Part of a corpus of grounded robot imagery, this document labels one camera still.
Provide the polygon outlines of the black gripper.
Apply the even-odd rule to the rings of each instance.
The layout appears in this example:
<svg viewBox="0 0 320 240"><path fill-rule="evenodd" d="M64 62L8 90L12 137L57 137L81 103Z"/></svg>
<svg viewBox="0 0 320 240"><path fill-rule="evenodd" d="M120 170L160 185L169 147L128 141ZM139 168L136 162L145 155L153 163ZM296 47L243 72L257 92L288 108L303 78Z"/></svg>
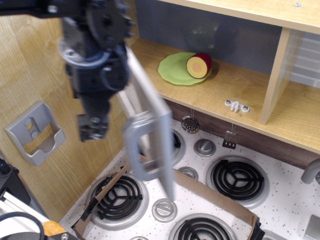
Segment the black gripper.
<svg viewBox="0 0 320 240"><path fill-rule="evenodd" d="M129 80L126 46L117 44L83 57L62 38L58 50L65 60L74 97L80 99L84 109L84 114L77 115L80 140L102 140L109 128L109 100Z"/></svg>

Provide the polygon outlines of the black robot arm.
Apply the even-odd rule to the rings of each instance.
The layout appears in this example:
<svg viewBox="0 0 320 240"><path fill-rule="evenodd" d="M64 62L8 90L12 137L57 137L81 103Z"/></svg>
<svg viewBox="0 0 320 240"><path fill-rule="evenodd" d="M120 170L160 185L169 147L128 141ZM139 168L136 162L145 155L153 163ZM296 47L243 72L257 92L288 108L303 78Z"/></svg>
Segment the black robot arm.
<svg viewBox="0 0 320 240"><path fill-rule="evenodd" d="M2 16L59 18L60 56L73 96L84 114L77 116L81 141L101 140L109 128L110 99L129 80L125 39L133 21L123 0L3 0Z"/></svg>

